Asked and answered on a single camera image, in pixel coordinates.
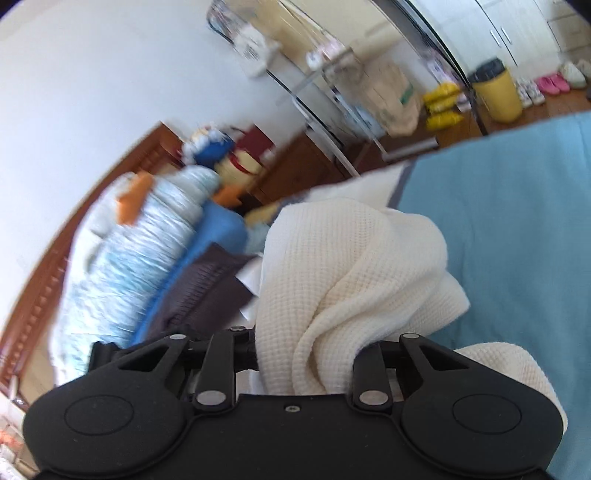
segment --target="wooden headboard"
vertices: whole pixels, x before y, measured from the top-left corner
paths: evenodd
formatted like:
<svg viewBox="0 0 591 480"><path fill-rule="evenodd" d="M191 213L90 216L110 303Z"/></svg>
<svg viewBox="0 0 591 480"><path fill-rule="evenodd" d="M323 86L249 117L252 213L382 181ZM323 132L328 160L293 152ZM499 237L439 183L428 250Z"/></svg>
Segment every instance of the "wooden headboard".
<svg viewBox="0 0 591 480"><path fill-rule="evenodd" d="M0 339L0 391L8 395L11 380L24 372L41 334L53 318L61 296L74 233L102 191L120 175L145 170L157 173L165 166L180 168L177 153L181 140L166 125L159 124L141 140L88 194L45 251L24 287ZM18 394L15 403L27 402Z"/></svg>

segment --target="pink slipper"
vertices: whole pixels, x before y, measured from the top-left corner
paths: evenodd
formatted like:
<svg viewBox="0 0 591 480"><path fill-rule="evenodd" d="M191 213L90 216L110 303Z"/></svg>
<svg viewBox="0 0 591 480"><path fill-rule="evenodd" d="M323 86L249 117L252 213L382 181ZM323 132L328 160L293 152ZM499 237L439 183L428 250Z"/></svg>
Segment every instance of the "pink slipper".
<svg viewBox="0 0 591 480"><path fill-rule="evenodd" d="M550 80L550 77L540 77L535 80L535 84L546 95L558 95L560 89Z"/></svg>
<svg viewBox="0 0 591 480"><path fill-rule="evenodd" d="M569 83L564 79L564 77L560 73L554 73L552 75L549 75L548 78L550 79L550 81L552 83L554 83L554 85L556 85L558 87L558 89L561 92L563 92L563 93L570 92Z"/></svg>

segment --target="black bin lid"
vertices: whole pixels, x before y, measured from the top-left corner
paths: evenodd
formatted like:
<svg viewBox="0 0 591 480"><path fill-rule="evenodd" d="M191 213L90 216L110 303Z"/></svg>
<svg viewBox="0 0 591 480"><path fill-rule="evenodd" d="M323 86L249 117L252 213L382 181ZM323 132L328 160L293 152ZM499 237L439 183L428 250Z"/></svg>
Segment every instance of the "black bin lid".
<svg viewBox="0 0 591 480"><path fill-rule="evenodd" d="M480 65L469 77L468 82L479 83L488 82L493 78L498 77L506 70L503 62L500 59L494 58Z"/></svg>

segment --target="cabinet handle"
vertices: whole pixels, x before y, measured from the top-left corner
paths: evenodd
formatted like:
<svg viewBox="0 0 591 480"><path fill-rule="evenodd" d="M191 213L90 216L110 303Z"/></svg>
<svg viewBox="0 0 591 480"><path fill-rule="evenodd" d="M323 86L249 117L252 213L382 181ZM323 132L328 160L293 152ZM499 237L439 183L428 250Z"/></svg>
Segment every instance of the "cabinet handle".
<svg viewBox="0 0 591 480"><path fill-rule="evenodd" d="M496 37L495 33L492 30L491 30L491 35L492 35L492 38L495 39L496 44L499 46L499 48L501 48L501 42L499 41L499 39Z"/></svg>
<svg viewBox="0 0 591 480"><path fill-rule="evenodd" d="M509 35L507 35L507 32L505 31L504 28L501 28L501 31L503 32L503 35L506 37L506 39L508 40L508 42L513 45L513 42L511 41L511 39L509 38Z"/></svg>

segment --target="white wardrobe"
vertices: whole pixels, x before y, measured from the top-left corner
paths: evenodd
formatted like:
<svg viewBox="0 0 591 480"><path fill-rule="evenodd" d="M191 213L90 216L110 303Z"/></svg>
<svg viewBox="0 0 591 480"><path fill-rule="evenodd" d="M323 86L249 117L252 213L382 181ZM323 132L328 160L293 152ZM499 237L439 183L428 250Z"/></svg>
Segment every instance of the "white wardrobe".
<svg viewBox="0 0 591 480"><path fill-rule="evenodd" d="M586 21L563 0L410 2L467 74L493 57L510 69L537 63L539 74L548 73L558 67L563 52L591 44Z"/></svg>

